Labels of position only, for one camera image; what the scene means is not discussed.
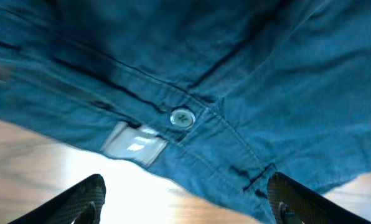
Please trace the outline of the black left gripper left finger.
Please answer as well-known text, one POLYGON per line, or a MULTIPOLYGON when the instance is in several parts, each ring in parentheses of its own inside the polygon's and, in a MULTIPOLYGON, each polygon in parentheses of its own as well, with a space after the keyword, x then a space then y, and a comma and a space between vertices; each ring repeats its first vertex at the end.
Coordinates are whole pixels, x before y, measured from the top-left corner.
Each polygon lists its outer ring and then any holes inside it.
POLYGON ((106 186, 93 174, 9 224, 99 224, 106 186))

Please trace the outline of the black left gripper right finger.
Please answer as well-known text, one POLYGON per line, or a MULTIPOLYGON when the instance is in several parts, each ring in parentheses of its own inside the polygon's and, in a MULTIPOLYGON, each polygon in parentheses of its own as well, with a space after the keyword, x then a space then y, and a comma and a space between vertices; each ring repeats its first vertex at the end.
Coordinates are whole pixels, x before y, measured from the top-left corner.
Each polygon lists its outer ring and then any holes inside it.
POLYGON ((267 192, 277 224, 371 224, 280 172, 270 177, 267 192))

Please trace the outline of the dark blue shorts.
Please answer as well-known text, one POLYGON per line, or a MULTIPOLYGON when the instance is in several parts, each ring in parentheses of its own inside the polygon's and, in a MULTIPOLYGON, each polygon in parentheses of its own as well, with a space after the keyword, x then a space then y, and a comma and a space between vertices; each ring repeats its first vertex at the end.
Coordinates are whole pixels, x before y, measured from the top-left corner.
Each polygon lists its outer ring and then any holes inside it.
POLYGON ((371 0, 0 0, 0 120, 273 223, 371 172, 371 0))

